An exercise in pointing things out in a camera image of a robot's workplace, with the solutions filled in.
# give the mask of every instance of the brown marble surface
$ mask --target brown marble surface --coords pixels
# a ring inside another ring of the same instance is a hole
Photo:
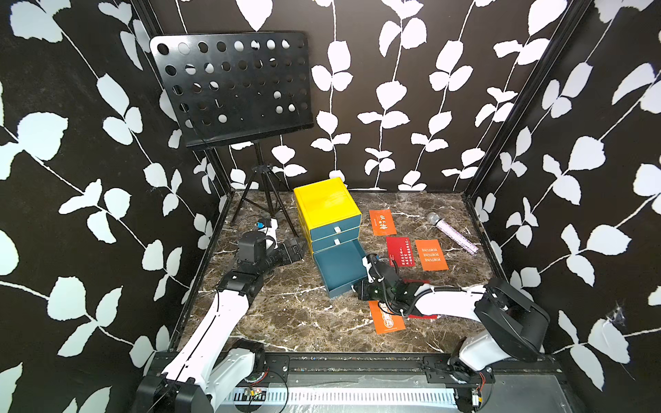
[[[432,285],[467,286],[484,283],[491,276],[482,249],[471,256],[437,228],[427,224],[425,216],[436,211],[471,242],[479,244],[474,228],[459,194],[419,193],[351,193],[363,213],[360,242],[365,252],[387,256],[385,237],[375,237],[369,222],[369,210],[390,208],[398,237],[438,239],[449,269],[423,272],[414,248],[415,267],[401,268],[402,278],[430,280]],[[293,192],[281,193],[299,235],[301,227],[295,209]],[[229,220],[239,201],[236,194],[227,222],[216,246],[216,252],[186,323],[180,348],[190,338],[210,307],[215,285],[231,269],[238,236],[253,229],[260,210],[246,203],[230,227]],[[251,192],[249,199],[264,204],[262,192]],[[282,213],[278,213],[278,239],[292,236]],[[377,335],[367,301],[353,293],[329,299],[312,257],[277,268],[264,284],[248,313],[230,335],[226,348],[237,338],[264,343],[269,352],[451,352],[464,336],[481,331],[482,324],[458,317],[438,320],[410,319],[406,330]]]

